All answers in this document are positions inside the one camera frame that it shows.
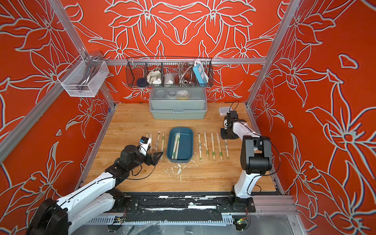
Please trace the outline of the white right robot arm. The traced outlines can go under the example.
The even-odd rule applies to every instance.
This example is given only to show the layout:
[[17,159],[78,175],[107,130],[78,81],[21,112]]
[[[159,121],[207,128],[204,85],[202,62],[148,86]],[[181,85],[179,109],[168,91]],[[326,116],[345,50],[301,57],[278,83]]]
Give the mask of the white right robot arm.
[[242,141],[240,153],[242,173],[234,186],[234,194],[237,198],[250,198],[257,181],[272,168],[270,138],[254,131],[245,120],[239,119],[236,111],[227,112],[220,136],[224,140]]

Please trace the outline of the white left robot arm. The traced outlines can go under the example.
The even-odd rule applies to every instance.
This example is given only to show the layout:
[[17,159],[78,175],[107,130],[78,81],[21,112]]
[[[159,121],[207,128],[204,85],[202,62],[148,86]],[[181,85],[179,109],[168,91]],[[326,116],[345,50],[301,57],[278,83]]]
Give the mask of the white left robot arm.
[[28,235],[70,235],[103,212],[122,204],[124,194],[116,187],[128,179],[135,168],[156,166],[162,152],[148,153],[148,144],[128,145],[114,163],[99,177],[82,188],[57,200],[46,199],[30,222]]

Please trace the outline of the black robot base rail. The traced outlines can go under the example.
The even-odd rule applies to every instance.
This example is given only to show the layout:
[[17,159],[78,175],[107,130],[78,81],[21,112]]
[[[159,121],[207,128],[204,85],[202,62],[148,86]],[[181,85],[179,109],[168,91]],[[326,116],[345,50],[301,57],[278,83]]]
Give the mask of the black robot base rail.
[[122,203],[102,215],[131,221],[210,222],[224,215],[247,217],[255,213],[253,198],[238,199],[232,192],[126,193]]

